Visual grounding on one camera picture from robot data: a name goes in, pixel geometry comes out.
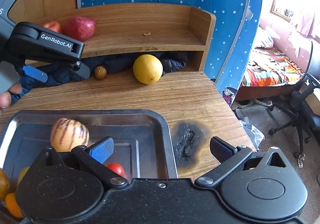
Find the person's left hand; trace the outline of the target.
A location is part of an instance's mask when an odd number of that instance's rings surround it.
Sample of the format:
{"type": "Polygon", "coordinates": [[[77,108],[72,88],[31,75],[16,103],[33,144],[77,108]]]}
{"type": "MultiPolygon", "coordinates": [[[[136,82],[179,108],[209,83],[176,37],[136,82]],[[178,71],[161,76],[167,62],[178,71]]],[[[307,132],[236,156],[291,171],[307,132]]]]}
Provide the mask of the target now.
{"type": "Polygon", "coordinates": [[[5,93],[0,94],[0,109],[5,110],[11,105],[11,94],[22,93],[22,87],[19,82],[14,84],[5,93]]]}

